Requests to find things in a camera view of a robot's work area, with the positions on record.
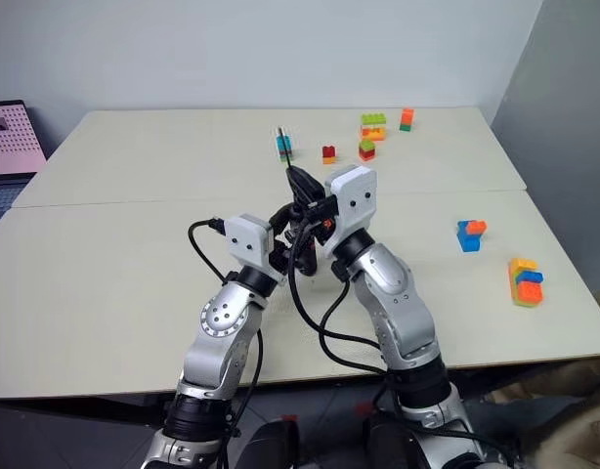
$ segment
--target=white wall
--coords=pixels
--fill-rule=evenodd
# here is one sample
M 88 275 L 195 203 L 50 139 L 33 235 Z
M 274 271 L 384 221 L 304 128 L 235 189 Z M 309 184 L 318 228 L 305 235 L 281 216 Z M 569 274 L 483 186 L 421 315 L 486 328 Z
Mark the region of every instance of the white wall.
M 0 99 L 57 141 L 92 108 L 478 105 L 540 0 L 0 0 Z
M 493 123 L 587 285 L 600 289 L 600 0 L 545 0 Z

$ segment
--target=white table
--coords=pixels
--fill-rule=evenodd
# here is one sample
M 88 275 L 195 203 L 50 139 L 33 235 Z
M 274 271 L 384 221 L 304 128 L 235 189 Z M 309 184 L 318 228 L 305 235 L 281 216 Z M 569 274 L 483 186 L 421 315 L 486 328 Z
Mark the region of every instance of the white table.
M 242 211 L 268 218 L 279 205 L 247 192 L 241 200 L 8 212 L 0 222 L 0 398 L 173 389 L 199 310 L 218 289 L 187 241 L 188 224 Z M 370 232 L 412 268 L 448 366 L 600 355 L 600 311 L 525 192 L 383 194 L 378 207 Z M 487 220 L 489 229 L 481 252 L 464 254 L 456 222 L 473 218 Z M 203 230 L 197 237 L 221 268 L 235 266 L 220 236 Z M 537 308 L 512 304 L 512 257 L 540 264 L 545 300 Z M 322 259 L 319 275 L 300 286 L 314 318 L 340 287 Z M 331 327 L 370 336 L 367 314 L 353 298 Z M 263 331 L 261 382 L 357 374 L 322 354 L 287 287 L 273 296 Z M 333 349 L 380 364 L 364 346 L 335 342 Z M 253 361 L 244 382 L 252 371 Z
M 359 164 L 363 112 L 380 109 L 201 109 L 89 113 L 14 206 L 191 200 L 252 193 L 287 198 L 275 146 L 290 135 L 295 163 L 323 181 Z M 474 107 L 417 109 L 400 132 L 401 109 L 382 109 L 388 137 L 368 165 L 379 193 L 519 191 L 524 182 Z M 323 165 L 335 145 L 338 163 Z

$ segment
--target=laptop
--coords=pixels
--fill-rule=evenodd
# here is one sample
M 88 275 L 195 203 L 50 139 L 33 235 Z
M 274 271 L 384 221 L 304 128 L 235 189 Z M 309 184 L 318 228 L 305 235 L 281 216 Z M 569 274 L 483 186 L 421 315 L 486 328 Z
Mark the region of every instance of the laptop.
M 0 217 L 46 163 L 23 101 L 0 101 Z

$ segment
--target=green lego brick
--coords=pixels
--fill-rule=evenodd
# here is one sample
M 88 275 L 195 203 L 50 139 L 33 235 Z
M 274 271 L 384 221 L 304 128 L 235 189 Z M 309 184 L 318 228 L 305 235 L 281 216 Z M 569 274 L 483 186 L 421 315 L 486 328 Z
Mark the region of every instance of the green lego brick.
M 370 151 L 372 149 L 375 149 L 376 145 L 372 140 L 361 140 L 361 143 L 359 144 L 359 148 L 362 149 L 363 151 Z
M 361 123 L 362 125 L 385 125 L 387 118 L 382 112 L 377 114 L 362 114 Z

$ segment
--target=lego brick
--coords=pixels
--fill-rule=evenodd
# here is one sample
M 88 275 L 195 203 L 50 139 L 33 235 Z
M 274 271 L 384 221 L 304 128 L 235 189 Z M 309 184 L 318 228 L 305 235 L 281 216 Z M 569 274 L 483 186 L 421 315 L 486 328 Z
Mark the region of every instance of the lego brick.
M 322 147 L 321 148 L 321 157 L 322 158 L 334 158 L 335 157 L 335 147 Z
M 536 271 L 538 264 L 530 259 L 515 258 L 511 260 L 509 270 L 512 276 L 517 276 L 523 271 Z
M 363 161 L 370 161 L 371 159 L 374 159 L 375 156 L 376 156 L 375 149 L 371 149 L 369 151 L 362 151 L 361 149 L 359 149 L 359 157 Z
M 458 242 L 463 252 L 480 250 L 480 237 L 487 229 L 485 222 L 476 220 L 461 220 L 458 226 Z
M 291 140 L 289 139 L 288 135 L 283 135 L 284 137 L 284 143 L 287 146 L 287 149 L 291 150 Z M 280 136 L 277 136 L 277 147 L 279 149 L 279 152 L 283 151 L 284 152 L 284 146 L 282 145 L 282 138 Z
M 535 272 L 536 262 L 529 259 L 512 259 L 508 265 L 511 297 L 518 306 L 533 307 L 543 301 L 543 274 Z
M 373 142 L 383 141 L 387 136 L 387 129 L 384 127 L 373 127 L 361 129 L 361 138 L 372 140 Z
M 463 252 L 480 251 L 480 237 L 477 235 L 468 235 L 464 230 L 458 231 L 458 242 Z
M 407 125 L 408 127 L 410 127 L 413 124 L 413 116 L 415 114 L 415 110 L 411 109 L 411 108 L 404 108 L 402 111 L 402 117 L 400 118 L 400 124 L 404 124 Z
M 323 164 L 332 164 L 335 162 L 335 147 L 322 147 L 321 148 L 321 162 Z
M 382 112 L 375 114 L 362 114 L 361 115 L 361 124 L 362 125 L 385 125 L 387 123 L 387 118 L 385 114 Z
M 483 220 L 471 220 L 465 227 L 468 235 L 481 235 L 487 230 L 487 223 Z
M 536 306 L 543 301 L 541 284 L 533 281 L 522 281 L 517 285 L 517 301 L 522 306 Z
M 375 148 L 376 144 L 372 140 L 363 139 L 359 143 L 359 149 L 362 149 L 363 151 L 369 151 Z
M 515 277 L 515 283 L 519 284 L 522 281 L 541 283 L 543 281 L 543 274 L 535 271 L 523 271 Z

